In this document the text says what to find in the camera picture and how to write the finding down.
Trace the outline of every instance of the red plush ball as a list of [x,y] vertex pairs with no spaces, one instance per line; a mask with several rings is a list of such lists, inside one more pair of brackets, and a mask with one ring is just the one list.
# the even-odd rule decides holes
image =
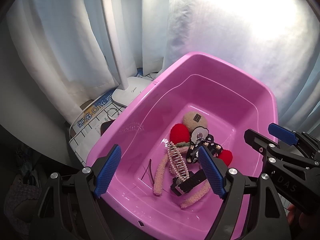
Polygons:
[[229,166],[232,162],[232,153],[228,150],[222,150],[222,152],[218,155],[219,159],[222,159],[224,163]]
[[170,131],[170,141],[174,144],[189,142],[190,134],[188,128],[182,123],[175,124]]

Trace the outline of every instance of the metal bolt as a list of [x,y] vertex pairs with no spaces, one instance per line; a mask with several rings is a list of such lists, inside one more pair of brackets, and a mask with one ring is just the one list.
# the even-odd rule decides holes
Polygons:
[[268,175],[268,174],[265,174],[265,173],[262,173],[262,174],[261,174],[261,178],[263,178],[263,179],[269,179],[269,175]]
[[82,173],[89,173],[91,171],[90,167],[84,167]]
[[231,168],[231,169],[229,169],[229,173],[233,174],[233,175],[236,175],[238,173],[238,171],[236,169],[234,169],[234,168]]
[[51,179],[56,179],[58,177],[58,173],[54,172],[50,175]]

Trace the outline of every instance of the pink basin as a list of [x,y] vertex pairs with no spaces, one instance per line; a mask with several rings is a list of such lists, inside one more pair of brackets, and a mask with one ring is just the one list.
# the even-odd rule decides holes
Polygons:
[[[105,156],[114,144],[122,148],[122,159],[108,191],[102,198],[125,219],[141,230],[162,239],[204,239],[219,211],[222,200],[210,190],[199,202],[182,210],[184,199],[196,193],[176,196],[171,190],[169,169],[164,176],[163,193],[153,195],[149,171],[152,160],[156,173],[166,153],[164,139],[171,127],[188,111],[200,111],[208,120],[215,142],[233,153],[229,167],[242,174],[258,176],[261,155],[244,142],[244,131],[254,129],[275,140],[268,125],[277,123],[276,100],[261,82],[231,64],[205,53],[183,56],[124,110],[92,148],[87,166]],[[190,164],[197,171],[199,165]],[[249,196],[244,196],[233,239],[240,236]]]

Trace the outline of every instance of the blue gripper pad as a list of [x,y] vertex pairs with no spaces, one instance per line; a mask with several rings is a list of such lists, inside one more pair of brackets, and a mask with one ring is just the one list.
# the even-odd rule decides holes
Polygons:
[[121,147],[117,145],[112,153],[110,154],[109,158],[107,159],[106,163],[103,165],[101,171],[99,172],[96,180],[96,188],[94,190],[94,195],[96,198],[100,198],[100,196],[106,193],[109,184],[113,175],[116,172],[116,169],[121,160]]
[[227,192],[224,189],[223,177],[203,146],[200,147],[198,156],[213,193],[224,199]]
[[268,127],[269,134],[277,137],[279,140],[285,142],[289,145],[296,145],[298,140],[295,136],[295,134],[286,128],[283,128],[275,123],[269,124]]

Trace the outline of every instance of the beige plush ball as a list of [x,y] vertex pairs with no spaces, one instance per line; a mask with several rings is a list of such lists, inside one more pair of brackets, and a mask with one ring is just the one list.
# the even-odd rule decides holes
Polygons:
[[188,112],[183,116],[182,123],[192,132],[194,128],[202,126],[208,128],[208,121],[203,114],[199,112]]

